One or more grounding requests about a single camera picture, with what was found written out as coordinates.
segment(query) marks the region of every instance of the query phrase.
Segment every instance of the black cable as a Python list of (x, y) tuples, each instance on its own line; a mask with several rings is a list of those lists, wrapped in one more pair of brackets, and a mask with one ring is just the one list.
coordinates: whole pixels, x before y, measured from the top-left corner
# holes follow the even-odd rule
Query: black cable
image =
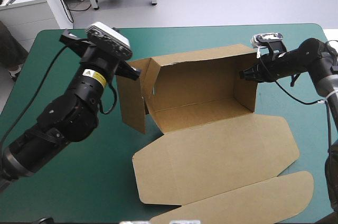
[(108, 87), (111, 89), (113, 95), (114, 95), (114, 103), (112, 104), (112, 106), (107, 110), (107, 111), (104, 111), (104, 108), (102, 106), (102, 102), (100, 100), (99, 102), (99, 109), (100, 109), (100, 112), (104, 115), (108, 115), (109, 113), (112, 112), (112, 110), (115, 108), (116, 106), (116, 103), (117, 103), (117, 93), (116, 93), (116, 90), (115, 88), (112, 86), (111, 83), (109, 83)]
[(331, 165), (332, 163), (331, 119), (330, 119), (330, 107), (328, 106), (327, 100), (325, 100), (325, 107), (326, 107), (326, 115), (327, 115), (328, 162)]
[(69, 11), (74, 11), (74, 12), (83, 12), (83, 11), (87, 11), (89, 8), (91, 7), (91, 4), (89, 4), (89, 6), (86, 8), (86, 9), (83, 9), (83, 10), (74, 10), (74, 9), (69, 9), (69, 7), (67, 6), (67, 9)]
[(63, 7), (63, 10), (64, 10), (64, 12), (65, 12), (65, 14), (66, 14), (68, 20), (69, 20), (71, 23), (74, 23), (73, 15), (71, 14), (71, 12), (69, 12), (69, 15), (70, 15), (70, 18), (69, 18), (69, 15), (68, 15), (68, 13), (67, 13), (67, 11), (66, 11), (66, 9), (65, 9), (65, 6), (64, 6), (64, 4), (63, 4), (63, 0), (60, 0), (60, 3), (61, 3), (61, 5), (62, 5), (62, 7)]
[(29, 109), (29, 107), (31, 106), (31, 104), (33, 103), (34, 99), (36, 98), (36, 96), (38, 95), (48, 73), (50, 72), (52, 66), (54, 65), (56, 59), (60, 56), (60, 54), (69, 46), (73, 45), (74, 43), (77, 42), (81, 42), (81, 41), (87, 41), (88, 39), (83, 38), (83, 39), (77, 39), (74, 40), (72, 42), (69, 42), (67, 45), (65, 45), (64, 47), (62, 47), (62, 49), (55, 55), (55, 57), (53, 58), (52, 62), (50, 63), (49, 67), (47, 68), (47, 71), (45, 72), (39, 86), (37, 87), (33, 97), (31, 98), (31, 100), (28, 102), (28, 104), (26, 105), (26, 107), (22, 110), (22, 112), (19, 114), (19, 116), (16, 118), (16, 120), (14, 121), (14, 123), (10, 126), (10, 128), (6, 131), (6, 133), (4, 134), (4, 136), (1, 138), (0, 140), (0, 171), (2, 170), (2, 146), (7, 138), (7, 136), (10, 134), (10, 132), (12, 131), (12, 129), (16, 126), (16, 124), (20, 121), (20, 119), (22, 118), (22, 116), (26, 113), (26, 111)]
[[(265, 68), (265, 70), (268, 72), (268, 74), (274, 79), (275, 77), (270, 73), (270, 71), (268, 70), (268, 68), (265, 66), (263, 59), (261, 57), (259, 57), (261, 64), (263, 65), (263, 67)], [(312, 101), (312, 102), (304, 102), (299, 100), (298, 98), (294, 97), (293, 95), (291, 95), (288, 91), (286, 91), (285, 88), (283, 88), (278, 82), (277, 80), (274, 81), (274, 83), (277, 84), (277, 86), (284, 92), (286, 93), (288, 96), (290, 96), (292, 99), (294, 99), (295, 101), (304, 104), (304, 105), (312, 105), (312, 104), (317, 104), (319, 101), (321, 100), (317, 100), (317, 101)]]

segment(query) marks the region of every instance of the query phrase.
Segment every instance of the cable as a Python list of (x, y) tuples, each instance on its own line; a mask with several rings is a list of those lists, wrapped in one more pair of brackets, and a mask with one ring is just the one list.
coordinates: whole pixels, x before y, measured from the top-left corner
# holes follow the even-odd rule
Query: cable
[(64, 4), (63, 4), (63, 1), (60, 0), (60, 3), (61, 3), (61, 5), (62, 5), (62, 7), (63, 7), (63, 10), (64, 10), (64, 12), (65, 12), (65, 14), (66, 14), (68, 20), (69, 20), (71, 23), (74, 23), (74, 18), (73, 18), (73, 15), (71, 14), (71, 12), (69, 12), (69, 15), (70, 15), (70, 18), (69, 18), (69, 15), (68, 15), (68, 13), (67, 13), (67, 11), (66, 11), (66, 9), (65, 9), (65, 6), (64, 6)]
[(14, 121), (14, 123), (10, 126), (10, 128), (6, 131), (6, 133), (4, 134), (4, 136), (1, 138), (0, 140), (0, 171), (2, 170), (2, 146), (7, 138), (7, 136), (10, 134), (10, 132), (12, 131), (12, 129), (16, 126), (16, 124), (20, 121), (20, 119), (22, 118), (22, 116), (26, 113), (26, 111), (29, 109), (29, 107), (31, 106), (31, 104), (33, 103), (34, 99), (36, 98), (36, 96), (38, 95), (48, 73), (50, 72), (52, 66), (54, 65), (55, 61), (57, 60), (57, 58), (60, 56), (60, 54), (69, 46), (73, 45), (74, 43), (77, 42), (81, 42), (81, 41), (87, 41), (88, 39), (83, 38), (83, 39), (77, 39), (74, 41), (69, 42), (67, 45), (65, 45), (64, 47), (62, 47), (62, 49), (55, 55), (55, 57), (53, 58), (52, 62), (50, 63), (50, 65), (47, 68), (47, 71), (45, 72), (39, 86), (37, 87), (33, 97), (31, 98), (31, 100), (28, 102), (28, 104), (26, 105), (26, 107), (22, 110), (22, 112), (19, 114), (19, 116), (16, 118), (16, 120)]
[(112, 110), (115, 108), (116, 106), (116, 103), (117, 103), (117, 93), (116, 93), (116, 90), (115, 88), (112, 86), (111, 83), (109, 83), (109, 88), (111, 89), (113, 95), (114, 95), (114, 103), (112, 104), (112, 106), (107, 110), (107, 111), (104, 111), (104, 108), (102, 106), (102, 101), (100, 100), (99, 102), (99, 109), (100, 109), (100, 112), (104, 115), (108, 115), (109, 113), (112, 112)]
[[(263, 59), (261, 57), (259, 57), (259, 60), (261, 62), (261, 64), (263, 65), (264, 69), (268, 72), (268, 74), (274, 79), (275, 77), (273, 77), (273, 75), (270, 73), (270, 71), (268, 70), (268, 68), (265, 66), (264, 62), (263, 62)], [(288, 96), (290, 96), (292, 99), (294, 99), (295, 101), (301, 103), (301, 104), (304, 104), (304, 105), (312, 105), (312, 104), (317, 104), (319, 101), (321, 100), (317, 100), (317, 101), (312, 101), (312, 102), (304, 102), (304, 101), (301, 101), (299, 100), (298, 98), (294, 97), (293, 95), (291, 95), (288, 91), (286, 91), (285, 88), (283, 88), (278, 82), (277, 80), (274, 81), (274, 83), (277, 84), (277, 86), (284, 92), (286, 93)]]
[(87, 11), (89, 8), (91, 7), (91, 4), (89, 4), (89, 6), (86, 8), (86, 9), (83, 9), (83, 10), (74, 10), (74, 9), (69, 9), (69, 7), (67, 6), (67, 9), (69, 11), (74, 11), (74, 12), (83, 12), (83, 11)]

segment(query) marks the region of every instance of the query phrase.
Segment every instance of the green table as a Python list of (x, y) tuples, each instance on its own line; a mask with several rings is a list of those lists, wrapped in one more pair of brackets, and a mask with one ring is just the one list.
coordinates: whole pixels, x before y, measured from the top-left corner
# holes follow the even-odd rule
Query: green table
[[(74, 34), (85, 37), (83, 30)], [(236, 43), (250, 45), (257, 33), (281, 32), (289, 50), (306, 38), (325, 40), (315, 24), (172, 27), (122, 29), (129, 38), (133, 59), (184, 52)], [(0, 135), (33, 95), (48, 64), (62, 47), (61, 30), (46, 30), (37, 35), (29, 58), (0, 116)], [(8, 142), (35, 123), (48, 102), (64, 92), (78, 67), (79, 58), (66, 50), (58, 59), (32, 107), (18, 123)], [(307, 74), (301, 75), (294, 88), (289, 79), (280, 83), (296, 97), (310, 101), (318, 98)], [(103, 102), (111, 104), (111, 92)], [(312, 222), (331, 212), (324, 177), (327, 156), (327, 131), (323, 105), (303, 106), (291, 100), (275, 84), (262, 83), (257, 92), (256, 113), (283, 116), (289, 122), (301, 157), (284, 173), (310, 171), (315, 192), (307, 209), (286, 222)], [(147, 135), (123, 124), (119, 106), (108, 116), (99, 115), (99, 127), (80, 143), (73, 143), (32, 178), (20, 179), (0, 195), (0, 221), (28, 222), (53, 216), (57, 222), (117, 222), (150, 219), (173, 206), (150, 206), (138, 198), (132, 156), (160, 137), (150, 117)]]

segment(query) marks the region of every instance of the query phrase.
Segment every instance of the person's leg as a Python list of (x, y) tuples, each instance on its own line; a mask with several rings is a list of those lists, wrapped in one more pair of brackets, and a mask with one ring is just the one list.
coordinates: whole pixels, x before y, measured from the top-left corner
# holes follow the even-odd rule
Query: person's leg
[(12, 37), (6, 26), (0, 21), (0, 63), (15, 80), (21, 71), (28, 52)]

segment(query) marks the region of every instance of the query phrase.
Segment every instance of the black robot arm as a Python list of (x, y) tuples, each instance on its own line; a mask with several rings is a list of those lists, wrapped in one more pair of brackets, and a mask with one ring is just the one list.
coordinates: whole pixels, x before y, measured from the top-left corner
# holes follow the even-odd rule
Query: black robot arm
[[(308, 72), (317, 93), (325, 98), (330, 107), (335, 126), (338, 129), (338, 54), (328, 42), (318, 39), (305, 40), (299, 48), (286, 51), (277, 33), (275, 39), (265, 38), (264, 34), (254, 36), (254, 46), (269, 48), (269, 53), (258, 57), (258, 62), (251, 68), (240, 72), (241, 78), (257, 82), (275, 82), (283, 77), (292, 77), (292, 86), (299, 74)], [(338, 212), (338, 141), (329, 147), (329, 157), (325, 163), (325, 176), (331, 207)]]
[(68, 30), (60, 41), (81, 57), (80, 67), (64, 94), (44, 109), (36, 124), (5, 150), (0, 169), (0, 192), (23, 176), (31, 176), (71, 142), (87, 138), (98, 126), (97, 113), (106, 85), (115, 74), (136, 80), (140, 71), (125, 60), (132, 56), (128, 40), (101, 23), (81, 41)]

